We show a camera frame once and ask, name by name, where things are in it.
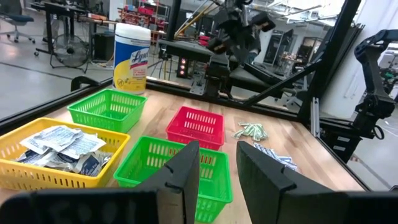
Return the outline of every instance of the lysol wipes container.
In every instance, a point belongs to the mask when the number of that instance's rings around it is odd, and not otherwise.
[[[146,85],[150,30],[118,23],[114,41],[113,87],[142,94]]]

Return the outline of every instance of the wooden tabletop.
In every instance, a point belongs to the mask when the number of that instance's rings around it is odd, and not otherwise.
[[[273,118],[260,114],[236,110],[158,91],[146,90],[148,97],[141,120],[129,131],[131,140],[123,157],[142,135],[167,139],[165,129],[181,106],[222,114],[225,123],[225,144],[220,149],[229,155],[230,173],[233,186],[233,202],[227,204],[214,223],[251,223],[242,194],[236,167],[236,143],[231,136],[241,129],[238,122],[261,123],[269,135],[260,143],[275,150],[279,156],[291,156],[298,166],[298,172],[333,190],[363,190],[347,171],[337,163],[328,151],[300,123]],[[66,108],[54,111],[47,117],[72,122]],[[248,137],[241,138],[249,143]],[[110,186],[117,186],[112,180]],[[16,194],[16,191],[0,189],[0,204]]]

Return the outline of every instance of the white packet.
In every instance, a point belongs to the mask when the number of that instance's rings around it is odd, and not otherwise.
[[[39,154],[43,154],[48,147],[59,152],[68,147],[76,138],[79,138],[82,135],[83,132],[81,130],[74,130],[65,125],[53,126],[29,136],[22,140],[20,144]]]
[[[25,146],[26,148],[28,148],[31,151],[34,151],[40,155],[44,154],[47,150],[50,149],[47,146],[43,146],[43,145],[37,143],[37,141],[35,141],[33,139],[33,136],[22,140],[19,144]]]
[[[35,151],[28,149],[28,151],[24,152],[18,159],[16,159],[16,162],[44,167],[54,155],[54,152],[50,150],[46,150],[43,154],[38,154]]]
[[[82,156],[74,168],[74,172],[81,175],[96,177],[109,162],[112,153],[95,151]]]
[[[101,172],[101,164],[93,153],[82,156],[74,170],[75,173],[96,177]]]
[[[82,155],[95,152],[106,144],[102,139],[92,134],[83,134],[60,153],[73,159],[79,159]]]
[[[66,172],[73,172],[76,167],[78,159],[73,159],[61,153],[55,153],[53,157],[51,157],[47,163],[46,167],[62,170]]]

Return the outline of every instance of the office chair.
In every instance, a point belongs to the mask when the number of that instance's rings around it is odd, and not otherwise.
[[[18,26],[24,26],[28,22],[34,22],[30,16],[22,15],[22,6],[20,0],[0,0],[0,19],[8,22],[15,27],[14,31],[0,32],[0,35],[14,36],[14,42],[18,43],[19,36],[26,37],[35,43],[35,39],[27,34],[18,31]]]

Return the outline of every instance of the green plastic basket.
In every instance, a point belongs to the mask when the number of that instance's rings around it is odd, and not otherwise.
[[[68,110],[74,123],[126,133],[139,121],[146,101],[143,96],[105,89]]]
[[[159,170],[185,145],[141,137],[114,173],[120,187],[135,187]],[[227,203],[232,202],[228,155],[200,149],[200,183],[195,220],[213,222]]]

